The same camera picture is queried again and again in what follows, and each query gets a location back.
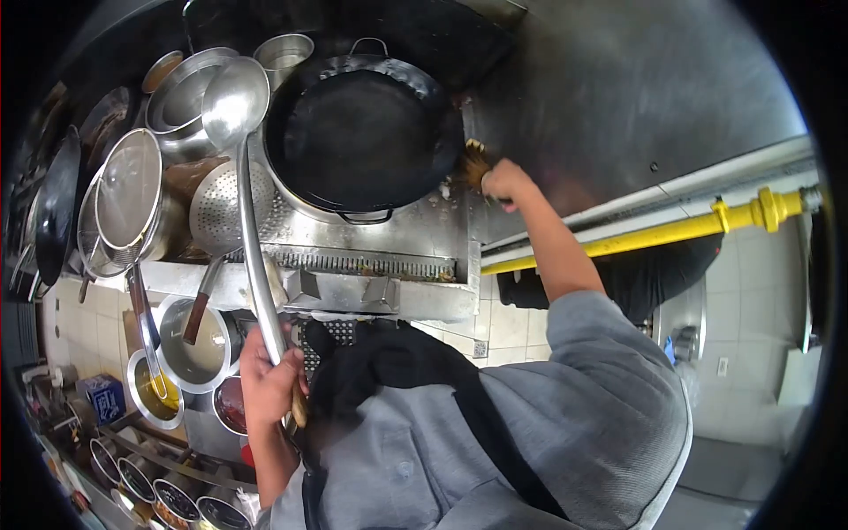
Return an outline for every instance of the perforated skimmer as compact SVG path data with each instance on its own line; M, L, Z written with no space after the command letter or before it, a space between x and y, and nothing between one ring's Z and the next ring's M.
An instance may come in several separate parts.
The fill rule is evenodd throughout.
M271 174L261 165L250 165L250 189L254 200L256 222L261 224L274 209L276 187ZM238 188L235 162L225 162L209 172L198 186L188 212L188 227L192 238L203 251L212 256L198 296L194 299L182 339L194 344L203 318L206 303L224 256L242 247L242 227L238 219Z

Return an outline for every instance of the wok handle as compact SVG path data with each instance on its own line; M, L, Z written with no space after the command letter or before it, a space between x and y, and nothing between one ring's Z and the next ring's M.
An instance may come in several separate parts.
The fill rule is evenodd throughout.
M160 399L165 399L168 397L168 389L165 387L165 380L159 368L159 361L156 359L156 349L159 348L161 339L159 338L159 331L156 329L156 324L153 322L153 314L150 312L147 291L144 290L141 264L136 263L130 268L130 273L126 275L126 282L130 288L130 301L132 302L132 310L136 314L138 331L142 336L144 356L148 361L148 370L150 371L150 380L153 383L153 391ZM159 393L157 379L161 379L162 381L162 394Z
M244 262L248 269L250 291L254 297L254 313L265 340L265 349L271 364L276 366L282 360L286 351L286 343L282 338L282 327L276 314L274 299L271 297L271 286L268 274L265 272L265 261L262 259L262 249L259 246L259 231L256 228L253 192L250 189L250 168L248 166L247 138L236 148L236 183L238 188L238 218L242 224L242 243L244 244ZM299 383L294 385L292 408L305 412L305 398L300 391ZM298 427L305 426L305 414L295 421Z
M393 209L389 209L389 210L386 210L386 216L383 217L382 219L368 219L368 220L351 219L347 215L343 214L342 212L336 212L336 213L338 214L339 217L341 217L344 220L344 222L348 223L349 225L363 226L363 225L379 225L380 223L384 223L387 220L392 218L393 212L394 212Z
M377 42L379 42L380 44L382 44L383 57L388 57L388 48L386 47L386 42L384 42L382 39L376 38L375 36L364 36L361 39L356 39L356 42L354 42L354 45L352 47L350 47L350 51L348 52L348 55L353 55L354 51L356 50L356 47L359 46L360 42L362 42L362 41L377 41Z
M200 281L198 288L198 296L194 299L192 312L188 316L186 329L182 332L182 342L191 344L192 346L198 340L198 330L200 322L204 318L206 304L209 302L209 295L212 293L212 288L215 287L215 278L218 277L220 266L224 263L224 256L216 256L209 262L204 272L204 279Z

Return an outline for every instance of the black wok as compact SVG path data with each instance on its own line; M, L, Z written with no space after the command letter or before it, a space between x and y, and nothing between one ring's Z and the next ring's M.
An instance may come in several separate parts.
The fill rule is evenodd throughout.
M349 55L304 62L283 82L265 119L265 151L306 203L375 224L445 180L463 130L432 77L388 57L385 44L382 56L353 54L362 40ZM350 217L383 210L383 219Z
M78 209L76 181L80 156L80 135L76 127L69 126L44 176L36 206L36 263L41 281L47 286L59 279L73 248L70 235Z

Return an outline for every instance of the brush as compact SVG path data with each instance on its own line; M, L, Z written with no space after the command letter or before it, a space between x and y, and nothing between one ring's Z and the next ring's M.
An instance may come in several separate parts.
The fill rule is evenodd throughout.
M483 193L483 181L492 172L492 165L486 160L485 146L478 140L470 138L466 142L466 148L462 151L460 167L468 185L480 193ZM503 205L510 205L509 199L492 197Z

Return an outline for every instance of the tiled floor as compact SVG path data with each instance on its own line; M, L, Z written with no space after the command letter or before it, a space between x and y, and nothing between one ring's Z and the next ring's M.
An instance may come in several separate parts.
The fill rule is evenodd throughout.
M515 305L503 305L494 276L483 276L480 298L480 314L460 323L422 321L412 325L450 344L468 358L473 354L475 340L488 343L488 358L471 359L481 368L550 357L545 336L547 310L523 310Z

